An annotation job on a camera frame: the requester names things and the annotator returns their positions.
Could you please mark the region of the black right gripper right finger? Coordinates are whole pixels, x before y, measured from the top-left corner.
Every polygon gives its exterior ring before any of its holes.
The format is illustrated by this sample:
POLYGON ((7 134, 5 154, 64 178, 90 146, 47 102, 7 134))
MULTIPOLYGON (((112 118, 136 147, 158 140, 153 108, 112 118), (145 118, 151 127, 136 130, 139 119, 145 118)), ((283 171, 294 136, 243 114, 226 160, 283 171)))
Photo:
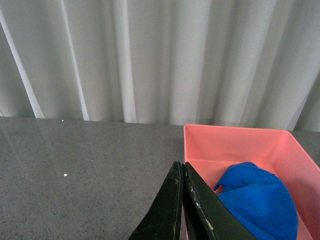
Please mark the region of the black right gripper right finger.
POLYGON ((186 162, 183 170, 183 211, 188 240, 255 240, 186 162))

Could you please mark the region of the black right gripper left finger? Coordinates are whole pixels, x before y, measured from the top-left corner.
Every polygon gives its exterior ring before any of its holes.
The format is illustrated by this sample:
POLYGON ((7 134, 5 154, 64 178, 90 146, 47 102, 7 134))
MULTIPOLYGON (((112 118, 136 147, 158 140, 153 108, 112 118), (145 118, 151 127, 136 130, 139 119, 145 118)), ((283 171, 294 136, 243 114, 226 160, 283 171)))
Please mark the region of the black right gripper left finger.
POLYGON ((178 240, 183 205, 183 168, 173 162, 148 212, 132 232, 130 240, 178 240))

